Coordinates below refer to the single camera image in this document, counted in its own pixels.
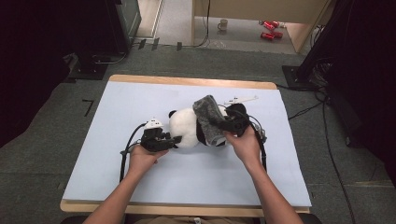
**red object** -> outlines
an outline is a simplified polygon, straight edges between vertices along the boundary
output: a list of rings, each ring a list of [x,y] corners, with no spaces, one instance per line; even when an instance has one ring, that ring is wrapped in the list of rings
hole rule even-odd
[[[279,22],[278,21],[270,21],[270,23],[275,27],[279,27]]]
[[[271,33],[275,38],[282,38],[282,36],[283,36],[283,33],[280,33],[280,32],[272,32]]]
[[[262,35],[261,35],[261,38],[267,39],[267,40],[273,40],[274,37],[275,37],[274,35],[272,35],[272,34],[267,34],[267,33],[265,33],[265,32],[262,32]]]
[[[269,22],[269,21],[265,21],[262,25],[270,31],[275,30],[275,26],[273,24],[271,24],[271,22]]]

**black ear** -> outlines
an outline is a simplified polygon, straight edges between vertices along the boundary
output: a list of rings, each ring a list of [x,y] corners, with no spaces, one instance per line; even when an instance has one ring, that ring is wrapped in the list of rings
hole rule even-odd
[[[172,110],[171,112],[169,112],[168,117],[171,118],[173,114],[175,114],[176,110]]]

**black tape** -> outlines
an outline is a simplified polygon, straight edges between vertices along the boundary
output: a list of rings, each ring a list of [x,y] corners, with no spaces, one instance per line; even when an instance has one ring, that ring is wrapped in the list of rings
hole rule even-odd
[[[151,50],[157,49],[158,42],[160,42],[160,38],[159,37],[154,39],[154,44],[152,45]]]
[[[145,45],[146,45],[146,40],[147,40],[147,39],[143,39],[142,41],[140,41],[139,49],[142,49],[142,48],[145,47]]]
[[[183,44],[181,42],[177,42],[177,51],[181,51]]]

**forearm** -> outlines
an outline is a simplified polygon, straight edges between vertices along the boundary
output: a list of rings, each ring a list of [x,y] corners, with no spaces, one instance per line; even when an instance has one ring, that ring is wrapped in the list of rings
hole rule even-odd
[[[267,223],[303,223],[261,165],[247,166]]]
[[[128,174],[125,176],[113,192],[95,209],[84,223],[120,224],[123,214],[125,213],[125,208],[140,178],[141,175],[139,174]]]

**gray cloth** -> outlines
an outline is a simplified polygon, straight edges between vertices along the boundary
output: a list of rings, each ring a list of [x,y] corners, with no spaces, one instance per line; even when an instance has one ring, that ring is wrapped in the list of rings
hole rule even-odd
[[[222,130],[212,124],[225,120],[213,96],[207,95],[201,100],[196,101],[192,109],[197,116],[198,122],[201,124],[206,142],[210,146],[217,146],[219,143],[224,142]]]

